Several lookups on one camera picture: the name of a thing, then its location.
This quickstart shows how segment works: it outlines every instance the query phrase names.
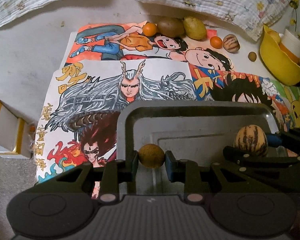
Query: antler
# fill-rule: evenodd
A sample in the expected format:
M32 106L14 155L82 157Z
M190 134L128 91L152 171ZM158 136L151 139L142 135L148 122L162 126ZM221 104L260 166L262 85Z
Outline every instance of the antler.
M124 62L121 62L120 61L120 63L122 64L122 67L121 67L121 69L122 69L122 74L123 74L123 76L125 77L126 76L126 64L124 63Z
M138 70L137 70L137 73L136 73L136 77L140 76L140 74L142 73L143 71L143 67L145 66L145 59L139 64L138 66Z

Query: character with silver hair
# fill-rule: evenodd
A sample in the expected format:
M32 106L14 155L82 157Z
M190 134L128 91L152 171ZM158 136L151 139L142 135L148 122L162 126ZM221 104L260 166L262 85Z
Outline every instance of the character with silver hair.
M183 72L162 76L160 81L151 80L142 74L145 61L137 70L126 70L126 64L121 62L122 74L118 76L103 80L89 77L69 87L45 128L72 131L74 139L80 141L84 126L91 125L93 116L100 112L120 111L135 100L196 100L193 82Z

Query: long silver hair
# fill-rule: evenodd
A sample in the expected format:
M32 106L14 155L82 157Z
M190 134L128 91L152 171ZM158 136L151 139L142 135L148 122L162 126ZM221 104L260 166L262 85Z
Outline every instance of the long silver hair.
M139 90L135 100L196 100L193 82L186 79L183 72L175 72L171 76L162 76L160 81L145 78L142 74L145 60L138 70L126 70L124 62L122 74L100 80L100 77L88 77L85 82L69 87L60 96L57 110L51 114L51 119L45 128L51 131L61 127L63 131L75 132L74 119L86 118L87 115L100 111L122 110L129 102L121 92L121 82L124 78L139 79Z

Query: silver screw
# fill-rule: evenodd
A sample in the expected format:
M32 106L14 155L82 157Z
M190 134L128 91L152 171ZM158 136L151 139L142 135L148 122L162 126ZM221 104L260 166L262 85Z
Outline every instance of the silver screw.
M100 197L100 200L103 202L112 202L115 201L116 197L113 194L103 194Z
M189 200L189 201L191 201L191 202L200 202L200 201L202 201L203 200L203 196L202 195L200 195L200 194L189 194L188 196L187 196L187 199Z

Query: white shirt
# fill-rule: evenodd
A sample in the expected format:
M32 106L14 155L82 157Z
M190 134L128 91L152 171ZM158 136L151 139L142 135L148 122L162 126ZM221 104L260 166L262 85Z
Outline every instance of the white shirt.
M133 55L142 55L142 56L153 56L153 57L165 57L165 58L170 58L170 50L165 50L165 49L160 49L153 47L150 50L145 50L145 51L138 51L138 50L127 50L127 49L122 49L123 55L127 54L133 54Z

